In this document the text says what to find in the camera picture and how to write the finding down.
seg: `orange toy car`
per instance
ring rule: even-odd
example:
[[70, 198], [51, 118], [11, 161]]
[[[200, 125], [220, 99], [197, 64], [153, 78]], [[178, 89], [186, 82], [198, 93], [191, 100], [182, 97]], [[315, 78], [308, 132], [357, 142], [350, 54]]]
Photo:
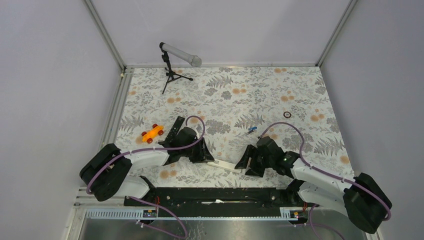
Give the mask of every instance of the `orange toy car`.
[[141, 136], [143, 137], [142, 141], [145, 143], [147, 142], [148, 144], [151, 144], [153, 142], [153, 139], [157, 136], [157, 135], [162, 135], [164, 134], [164, 126], [159, 126], [156, 123], [153, 124], [153, 129], [148, 131], [148, 132], [142, 132]]

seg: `black rubber ring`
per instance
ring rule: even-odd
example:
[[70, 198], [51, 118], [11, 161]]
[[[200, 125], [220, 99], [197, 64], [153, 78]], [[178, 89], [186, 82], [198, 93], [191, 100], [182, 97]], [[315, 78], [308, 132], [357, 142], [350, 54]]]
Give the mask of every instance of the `black rubber ring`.
[[282, 115], [283, 115], [286, 119], [289, 119], [289, 118], [291, 118], [291, 117], [292, 117], [292, 114], [291, 114], [290, 112], [288, 112], [288, 111], [283, 112], [283, 113], [282, 113]]

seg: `floral tablecloth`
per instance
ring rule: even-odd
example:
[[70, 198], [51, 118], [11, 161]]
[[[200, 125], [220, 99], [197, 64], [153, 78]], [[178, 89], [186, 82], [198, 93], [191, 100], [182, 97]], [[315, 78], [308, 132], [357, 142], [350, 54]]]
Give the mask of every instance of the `floral tablecloth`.
[[[298, 127], [306, 144], [307, 161], [353, 175], [336, 117], [318, 67], [200, 67], [176, 68], [194, 81], [179, 79], [165, 86], [164, 68], [136, 68], [126, 99], [116, 145], [121, 149], [148, 147], [141, 133], [164, 125], [165, 139], [177, 116], [197, 115], [206, 124], [204, 138], [211, 154], [237, 163], [248, 144], [274, 122]], [[284, 118], [283, 112], [291, 118]], [[191, 118], [189, 127], [201, 133]], [[251, 134], [248, 128], [257, 127]], [[290, 127], [276, 125], [267, 133], [284, 151], [299, 152], [301, 138]], [[146, 167], [130, 175], [146, 176], [157, 187], [286, 187], [291, 179], [266, 169], [263, 177], [247, 176], [187, 158]]]

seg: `tripod stand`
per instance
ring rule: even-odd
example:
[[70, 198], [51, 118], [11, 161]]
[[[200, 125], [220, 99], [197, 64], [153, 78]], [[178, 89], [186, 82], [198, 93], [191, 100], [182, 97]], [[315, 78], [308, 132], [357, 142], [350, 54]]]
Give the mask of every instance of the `tripod stand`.
[[190, 81], [193, 81], [193, 78], [191, 78], [191, 77], [186, 77], [186, 76], [177, 74], [174, 71], [172, 71], [171, 62], [170, 62], [170, 56], [168, 55], [168, 52], [165, 51], [165, 50], [163, 50], [162, 48], [160, 48], [160, 49], [162, 50], [162, 53], [163, 53], [162, 59], [166, 63], [166, 65], [168, 66], [168, 68], [165, 67], [165, 70], [168, 71], [166, 73], [166, 75], [168, 76], [168, 80], [166, 80], [166, 84], [165, 84], [165, 87], [163, 88], [162, 94], [164, 94], [165, 89], [167, 89], [167, 85], [170, 82], [173, 82], [173, 81], [178, 80], [180, 78], [184, 78], [184, 79], [188, 79]]

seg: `white wall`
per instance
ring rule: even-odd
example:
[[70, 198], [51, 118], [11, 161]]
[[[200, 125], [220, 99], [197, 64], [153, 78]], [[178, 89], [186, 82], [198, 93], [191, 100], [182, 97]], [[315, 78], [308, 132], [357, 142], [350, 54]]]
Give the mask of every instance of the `white wall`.
[[120, 70], [81, 0], [2, 0], [0, 73], [0, 239], [58, 240]]
[[163, 64], [160, 42], [230, 65], [317, 62], [349, 0], [93, 2], [129, 65]]
[[423, 237], [424, 1], [359, 1], [322, 70], [354, 169], [393, 203], [384, 240]]

